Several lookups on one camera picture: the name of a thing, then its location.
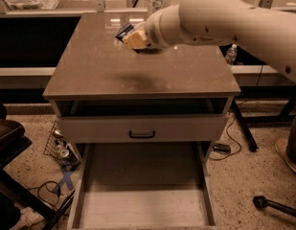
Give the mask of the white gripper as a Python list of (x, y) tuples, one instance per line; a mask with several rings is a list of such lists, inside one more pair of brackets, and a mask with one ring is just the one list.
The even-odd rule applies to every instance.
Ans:
[(134, 30), (123, 38), (127, 49), (162, 49), (182, 44), (185, 34), (180, 25), (179, 6), (169, 6), (153, 13), (145, 22), (145, 30)]

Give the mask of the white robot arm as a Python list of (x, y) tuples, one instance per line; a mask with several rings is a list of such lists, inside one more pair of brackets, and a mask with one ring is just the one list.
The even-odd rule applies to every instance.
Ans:
[(131, 50), (235, 43), (296, 83), (296, 13), (241, 0), (181, 0), (123, 36)]

